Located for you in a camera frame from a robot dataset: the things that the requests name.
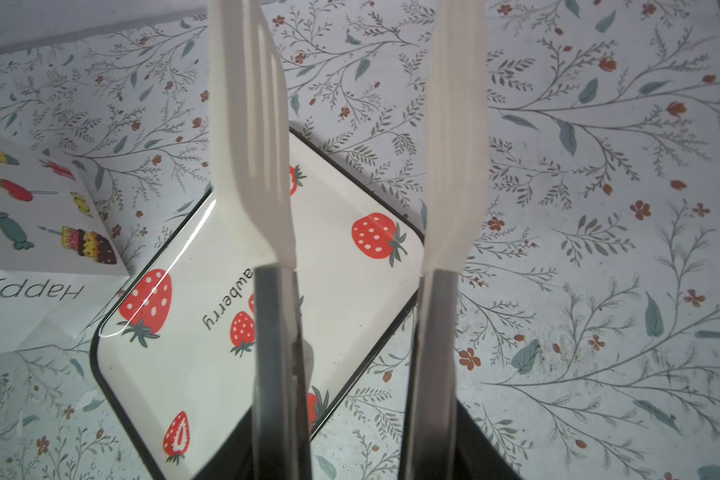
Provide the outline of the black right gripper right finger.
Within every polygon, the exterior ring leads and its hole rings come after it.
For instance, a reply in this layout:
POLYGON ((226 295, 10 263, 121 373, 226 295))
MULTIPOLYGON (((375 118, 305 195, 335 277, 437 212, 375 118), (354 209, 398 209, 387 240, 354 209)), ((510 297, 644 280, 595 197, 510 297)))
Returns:
POLYGON ((521 480, 470 416, 456 402, 453 478, 456 480, 521 480))

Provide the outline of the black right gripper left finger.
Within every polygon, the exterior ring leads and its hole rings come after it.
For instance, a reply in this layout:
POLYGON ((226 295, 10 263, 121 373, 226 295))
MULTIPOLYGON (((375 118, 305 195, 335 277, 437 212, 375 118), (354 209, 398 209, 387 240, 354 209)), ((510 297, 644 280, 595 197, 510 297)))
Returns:
POLYGON ((219 451, 195 476, 195 479, 253 480, 252 440, 252 408, 250 408, 219 451))

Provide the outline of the white paper gift bag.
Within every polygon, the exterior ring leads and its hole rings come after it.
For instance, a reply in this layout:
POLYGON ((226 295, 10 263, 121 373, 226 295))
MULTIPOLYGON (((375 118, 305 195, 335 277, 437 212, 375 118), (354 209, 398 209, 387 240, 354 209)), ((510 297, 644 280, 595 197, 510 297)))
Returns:
POLYGON ((73 337, 128 277, 80 175, 0 137, 0 354, 73 337))

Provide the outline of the white slotted serving tongs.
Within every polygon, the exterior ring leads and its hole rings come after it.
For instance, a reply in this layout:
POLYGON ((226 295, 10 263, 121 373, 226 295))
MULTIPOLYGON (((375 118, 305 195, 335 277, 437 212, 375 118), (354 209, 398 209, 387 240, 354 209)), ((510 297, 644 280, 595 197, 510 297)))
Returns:
MULTIPOLYGON (((252 406, 254 477, 307 479, 311 458, 284 72, 258 2, 212 1, 208 13, 213 193, 254 265, 260 344, 252 406)), ((488 203, 483 15, 481 1, 442 1, 436 10, 426 91, 430 200, 403 479, 454 479, 458 283, 488 203)))

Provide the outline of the strawberry print rectangular tray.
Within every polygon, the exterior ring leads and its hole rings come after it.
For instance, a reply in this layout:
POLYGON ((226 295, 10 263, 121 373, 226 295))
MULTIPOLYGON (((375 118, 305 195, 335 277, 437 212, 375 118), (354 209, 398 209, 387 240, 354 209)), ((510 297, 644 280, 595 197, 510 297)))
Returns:
MULTIPOLYGON (((412 311, 423 236, 302 135, 290 151, 319 428, 412 311)), ((94 337, 93 373, 155 479, 195 479, 252 403, 253 263, 235 237, 205 195, 94 337)))

